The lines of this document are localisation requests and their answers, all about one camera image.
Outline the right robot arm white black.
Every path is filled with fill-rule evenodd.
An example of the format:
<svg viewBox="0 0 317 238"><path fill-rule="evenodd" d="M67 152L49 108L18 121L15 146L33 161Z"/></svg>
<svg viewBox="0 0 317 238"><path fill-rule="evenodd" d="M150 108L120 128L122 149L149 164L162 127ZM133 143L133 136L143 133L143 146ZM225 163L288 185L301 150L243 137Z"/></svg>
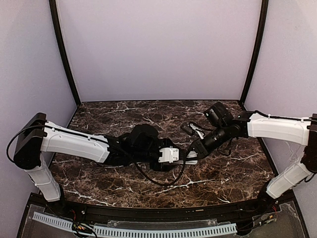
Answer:
<svg viewBox="0 0 317 238"><path fill-rule="evenodd" d="M266 186L265 192L272 199L317 172L317 116L288 118L264 115L259 111L243 111L237 117L227 114L220 118L215 113L207 117L215 130L203 139L197 139L189 152L196 153L196 160L204 159L225 142L238 137L271 138L304 146L304 154Z"/></svg>

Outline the white remote control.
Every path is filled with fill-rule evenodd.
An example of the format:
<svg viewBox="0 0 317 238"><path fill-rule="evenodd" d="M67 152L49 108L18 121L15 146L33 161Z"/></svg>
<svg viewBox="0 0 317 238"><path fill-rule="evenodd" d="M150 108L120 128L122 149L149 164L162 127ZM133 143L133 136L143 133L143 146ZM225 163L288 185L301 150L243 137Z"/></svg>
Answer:
<svg viewBox="0 0 317 238"><path fill-rule="evenodd" d="M198 163L197 159L197 153L194 151L191 151L189 155L186 158L185 164L186 165L196 165ZM183 164L182 160L174 161L172 164Z"/></svg>

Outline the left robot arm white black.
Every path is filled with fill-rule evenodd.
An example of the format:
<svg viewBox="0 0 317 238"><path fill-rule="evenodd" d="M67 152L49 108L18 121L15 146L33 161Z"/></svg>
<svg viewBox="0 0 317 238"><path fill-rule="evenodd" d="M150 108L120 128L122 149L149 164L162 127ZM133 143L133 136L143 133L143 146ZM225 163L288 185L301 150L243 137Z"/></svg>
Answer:
<svg viewBox="0 0 317 238"><path fill-rule="evenodd" d="M139 124L119 137L91 135L59 126L37 113L12 138L16 142L10 160L23 169L47 202L62 199L62 189L54 180L42 153L53 152L89 159L109 166L148 163L155 171L184 158L183 152L148 124Z"/></svg>

